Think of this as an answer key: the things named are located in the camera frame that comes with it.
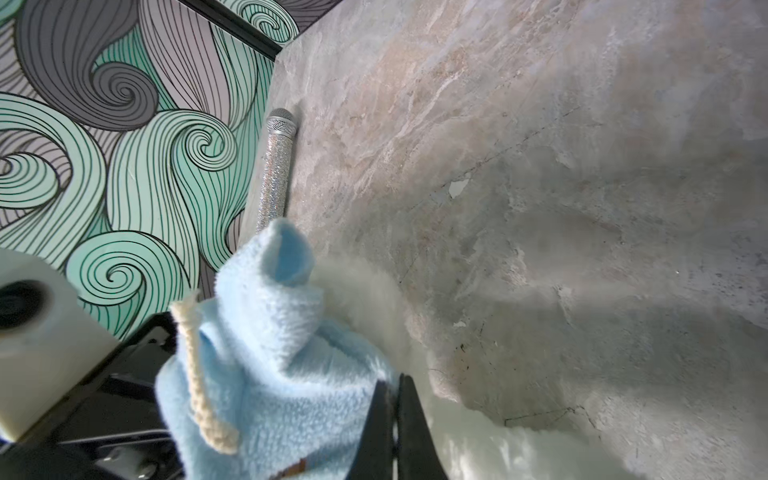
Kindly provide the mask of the light blue teddy hoodie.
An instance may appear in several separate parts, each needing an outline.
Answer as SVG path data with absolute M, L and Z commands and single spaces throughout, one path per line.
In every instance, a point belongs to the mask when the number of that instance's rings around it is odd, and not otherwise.
M 326 310 L 314 258 L 272 221 L 219 270 L 215 294 L 171 306 L 177 351 L 157 402 L 189 479 L 342 479 L 374 389 L 395 383 L 386 356 Z

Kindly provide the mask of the white teddy bear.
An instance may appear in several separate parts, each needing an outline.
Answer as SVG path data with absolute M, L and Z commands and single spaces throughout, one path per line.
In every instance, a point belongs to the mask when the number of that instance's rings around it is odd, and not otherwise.
M 607 452 L 565 432 L 506 428 L 438 396 L 426 349 L 407 329 L 411 309 L 397 283 L 361 259 L 317 261 L 310 281 L 325 309 L 375 345 L 399 373 L 413 377 L 437 454 L 451 479 L 630 479 Z

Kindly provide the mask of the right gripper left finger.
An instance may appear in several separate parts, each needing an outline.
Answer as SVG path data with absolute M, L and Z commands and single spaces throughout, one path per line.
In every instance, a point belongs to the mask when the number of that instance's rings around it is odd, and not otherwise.
M 358 450 L 347 480 L 392 480 L 395 457 L 395 404 L 390 385 L 376 383 Z

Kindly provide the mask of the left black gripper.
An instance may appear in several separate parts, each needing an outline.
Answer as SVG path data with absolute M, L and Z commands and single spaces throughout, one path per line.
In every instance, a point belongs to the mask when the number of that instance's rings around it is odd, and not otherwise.
M 2 478 L 182 478 L 155 395 L 176 345 L 170 314 L 149 318 L 21 440 L 1 444 Z

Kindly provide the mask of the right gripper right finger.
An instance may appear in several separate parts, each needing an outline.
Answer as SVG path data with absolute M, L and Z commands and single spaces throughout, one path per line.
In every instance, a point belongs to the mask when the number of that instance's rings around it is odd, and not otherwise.
M 400 480 L 447 480 L 413 378 L 401 374 L 396 408 L 397 475 Z

